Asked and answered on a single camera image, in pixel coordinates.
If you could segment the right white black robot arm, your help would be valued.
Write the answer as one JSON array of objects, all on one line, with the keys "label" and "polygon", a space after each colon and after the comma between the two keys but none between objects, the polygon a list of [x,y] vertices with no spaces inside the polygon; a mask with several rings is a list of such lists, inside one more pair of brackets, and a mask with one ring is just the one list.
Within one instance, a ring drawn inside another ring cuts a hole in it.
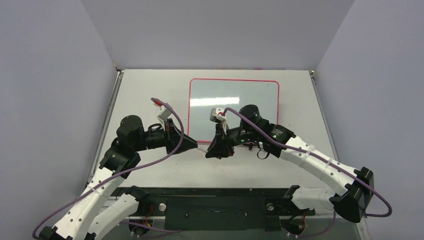
[{"label": "right white black robot arm", "polygon": [[334,210],[349,222],[362,220],[374,195],[371,191],[374,173],[370,169],[357,169],[323,154],[288,128],[262,118],[254,104],[242,107],[239,117],[239,126],[229,128],[225,109],[212,108],[210,121],[215,123],[215,136],[206,158],[232,157],[235,146],[256,144],[260,150],[295,164],[327,185],[326,188],[292,186],[282,199],[287,213]]}]

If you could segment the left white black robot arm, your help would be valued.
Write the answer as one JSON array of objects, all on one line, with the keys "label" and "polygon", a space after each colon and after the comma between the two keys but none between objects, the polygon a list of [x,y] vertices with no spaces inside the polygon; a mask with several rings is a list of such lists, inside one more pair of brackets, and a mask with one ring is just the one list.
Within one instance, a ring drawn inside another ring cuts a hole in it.
[{"label": "left white black robot arm", "polygon": [[126,217],[143,215],[149,209],[148,193],[137,186],[126,189],[116,203],[101,210],[112,193],[140,169],[140,151],[165,148],[166,156],[196,149],[198,143],[177,128],[171,118],[162,118],[157,128],[144,129],[139,116],[124,117],[117,137],[104,154],[94,176],[80,197],[65,205],[66,214],[53,226],[35,229],[35,240],[101,240]]}]

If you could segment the pink-framed whiteboard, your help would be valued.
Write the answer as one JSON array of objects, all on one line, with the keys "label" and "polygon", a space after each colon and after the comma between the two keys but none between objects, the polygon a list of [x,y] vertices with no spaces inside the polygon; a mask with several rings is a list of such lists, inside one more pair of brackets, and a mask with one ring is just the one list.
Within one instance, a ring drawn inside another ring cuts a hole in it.
[{"label": "pink-framed whiteboard", "polygon": [[200,143],[210,143],[215,123],[210,121],[213,108],[239,111],[256,105],[262,118],[279,122],[280,85],[275,80],[193,78],[189,83],[188,127],[186,134]]}]

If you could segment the black whiteboard marker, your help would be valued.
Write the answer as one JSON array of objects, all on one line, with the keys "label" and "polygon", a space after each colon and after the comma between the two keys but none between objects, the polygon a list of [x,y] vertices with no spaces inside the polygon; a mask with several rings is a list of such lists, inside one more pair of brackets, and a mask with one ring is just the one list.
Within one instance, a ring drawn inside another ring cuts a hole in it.
[{"label": "black whiteboard marker", "polygon": [[208,152],[207,150],[205,150],[205,149],[203,149],[201,147],[197,147],[196,149],[199,150],[199,151],[201,151],[201,152],[203,152],[203,153],[207,153]]}]

